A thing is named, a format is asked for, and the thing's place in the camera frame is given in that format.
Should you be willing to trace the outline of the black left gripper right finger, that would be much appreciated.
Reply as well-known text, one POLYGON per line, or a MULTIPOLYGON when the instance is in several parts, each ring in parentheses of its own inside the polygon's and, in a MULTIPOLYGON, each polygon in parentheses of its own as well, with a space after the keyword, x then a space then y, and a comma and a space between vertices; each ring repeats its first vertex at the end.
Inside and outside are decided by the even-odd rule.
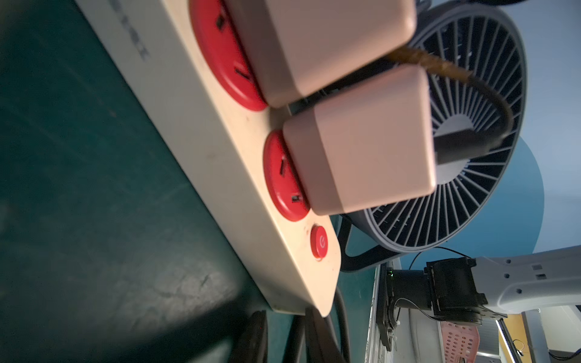
POLYGON ((346 313, 337 308, 340 327, 340 348, 334 342, 331 330, 316 308, 307 308, 305 313, 305 339, 308 362, 351 362, 350 337, 346 313))

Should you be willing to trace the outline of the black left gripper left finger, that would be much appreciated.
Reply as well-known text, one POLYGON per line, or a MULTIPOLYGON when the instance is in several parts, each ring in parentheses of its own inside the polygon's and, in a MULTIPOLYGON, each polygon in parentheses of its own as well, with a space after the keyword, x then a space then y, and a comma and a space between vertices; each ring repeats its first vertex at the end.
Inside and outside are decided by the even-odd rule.
POLYGON ((262 363, 268 360, 268 322, 266 311, 256 311, 238 339, 229 363, 262 363))

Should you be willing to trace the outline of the white red power strip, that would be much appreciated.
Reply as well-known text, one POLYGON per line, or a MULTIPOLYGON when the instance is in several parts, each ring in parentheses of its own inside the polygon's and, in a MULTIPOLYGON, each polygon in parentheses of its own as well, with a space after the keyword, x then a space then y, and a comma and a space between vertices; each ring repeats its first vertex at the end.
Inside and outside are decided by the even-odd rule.
POLYGON ((271 308, 331 311, 340 248, 310 209, 281 125, 221 1, 79 7, 271 308))

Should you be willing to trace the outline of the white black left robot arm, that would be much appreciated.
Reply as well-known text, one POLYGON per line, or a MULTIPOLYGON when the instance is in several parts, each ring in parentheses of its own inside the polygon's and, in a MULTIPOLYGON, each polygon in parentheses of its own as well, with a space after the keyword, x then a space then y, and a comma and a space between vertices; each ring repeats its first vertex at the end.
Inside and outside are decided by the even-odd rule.
MULTIPOLYGON (((386 332, 397 325, 396 309, 415 309, 440 323, 465 328, 483 319, 502 323, 505 316, 533 309, 580 303, 578 246, 519 257, 462 257, 433 261, 422 270, 390 270, 381 280, 383 306, 378 309, 386 332)), ((350 361, 350 338, 343 297, 332 300, 340 340, 331 319, 308 308, 294 319, 285 360, 297 362, 302 351, 309 362, 350 361)))

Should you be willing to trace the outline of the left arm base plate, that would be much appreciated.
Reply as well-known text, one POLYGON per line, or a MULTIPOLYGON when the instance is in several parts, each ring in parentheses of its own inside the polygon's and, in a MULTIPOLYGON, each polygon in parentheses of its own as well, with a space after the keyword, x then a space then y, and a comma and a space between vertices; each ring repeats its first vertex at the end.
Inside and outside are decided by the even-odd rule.
POLYGON ((391 352, 393 349, 394 332, 398 326, 396 319, 396 300, 400 298, 400 288, 399 272, 396 272, 387 263, 381 265, 375 322, 378 327, 380 341, 387 352, 391 352))

